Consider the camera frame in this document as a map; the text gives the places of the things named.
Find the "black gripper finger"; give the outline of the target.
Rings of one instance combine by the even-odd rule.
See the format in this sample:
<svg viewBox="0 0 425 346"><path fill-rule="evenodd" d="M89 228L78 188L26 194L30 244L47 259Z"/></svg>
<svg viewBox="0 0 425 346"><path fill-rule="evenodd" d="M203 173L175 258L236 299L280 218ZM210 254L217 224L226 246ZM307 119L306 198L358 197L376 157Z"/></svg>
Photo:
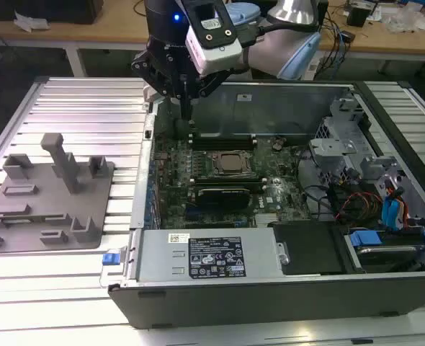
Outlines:
<svg viewBox="0 0 425 346"><path fill-rule="evenodd" d="M161 96L174 98L179 103L181 118L187 119L187 88L172 52L143 51L134 57L131 67Z"/></svg>
<svg viewBox="0 0 425 346"><path fill-rule="evenodd" d="M209 74L207 76L196 75L187 80L186 83L186 119L190 120L193 111L193 102L199 98L209 96L229 76L231 70L224 70Z"/></svg>

